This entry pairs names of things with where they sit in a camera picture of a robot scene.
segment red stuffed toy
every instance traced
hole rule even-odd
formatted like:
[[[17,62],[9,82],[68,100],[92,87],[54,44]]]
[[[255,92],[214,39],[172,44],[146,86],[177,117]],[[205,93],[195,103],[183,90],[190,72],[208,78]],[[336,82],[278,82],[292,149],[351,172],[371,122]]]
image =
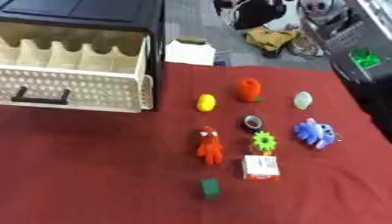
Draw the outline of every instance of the red stuffed toy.
[[[198,157],[206,158],[206,165],[217,165],[222,162],[223,147],[218,138],[218,132],[208,126],[200,131],[200,145],[197,149]]]

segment green cube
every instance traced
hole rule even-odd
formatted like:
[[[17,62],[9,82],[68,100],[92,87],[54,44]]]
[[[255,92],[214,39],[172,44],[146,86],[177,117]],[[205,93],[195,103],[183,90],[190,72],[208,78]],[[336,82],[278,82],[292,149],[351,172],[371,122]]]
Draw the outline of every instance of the green cube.
[[[203,196],[206,200],[213,199],[219,195],[220,189],[216,178],[205,178],[201,180]]]

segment green object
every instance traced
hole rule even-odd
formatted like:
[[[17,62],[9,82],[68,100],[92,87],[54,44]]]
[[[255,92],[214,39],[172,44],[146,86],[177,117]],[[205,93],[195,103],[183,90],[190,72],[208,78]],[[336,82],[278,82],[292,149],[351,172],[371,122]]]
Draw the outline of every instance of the green object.
[[[261,96],[257,96],[257,98],[255,98],[255,102],[262,102],[263,98]]]
[[[268,132],[259,131],[253,135],[253,145],[259,151],[273,151],[277,146],[277,141]]]
[[[201,188],[205,199],[210,200],[217,197],[220,193],[216,178],[205,178],[201,180]]]
[[[351,59],[359,67],[368,68],[380,64],[380,58],[367,48],[357,48],[350,52]]]

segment orange toy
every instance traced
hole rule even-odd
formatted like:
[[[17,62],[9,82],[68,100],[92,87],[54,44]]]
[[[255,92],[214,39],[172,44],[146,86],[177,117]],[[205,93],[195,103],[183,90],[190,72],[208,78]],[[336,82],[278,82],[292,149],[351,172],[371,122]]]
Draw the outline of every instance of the orange toy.
[[[197,150],[198,157],[206,158],[206,165],[217,165],[222,162],[223,147],[218,138],[218,132],[208,126],[200,131],[200,145]]]
[[[237,94],[244,102],[258,101],[261,92],[262,86],[253,78],[243,78],[238,81]]]

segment drawer handle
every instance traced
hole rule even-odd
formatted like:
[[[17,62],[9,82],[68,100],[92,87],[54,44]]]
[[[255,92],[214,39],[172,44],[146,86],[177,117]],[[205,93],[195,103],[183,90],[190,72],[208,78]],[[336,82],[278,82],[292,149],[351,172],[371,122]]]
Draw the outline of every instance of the drawer handle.
[[[45,103],[45,104],[57,104],[57,105],[67,105],[68,104],[68,96],[71,94],[71,90],[64,89],[60,99],[46,99],[46,98],[31,98],[24,97],[27,92],[27,87],[21,87],[19,91],[17,91],[17,95],[11,97],[10,100],[12,102],[29,102],[29,103]]]

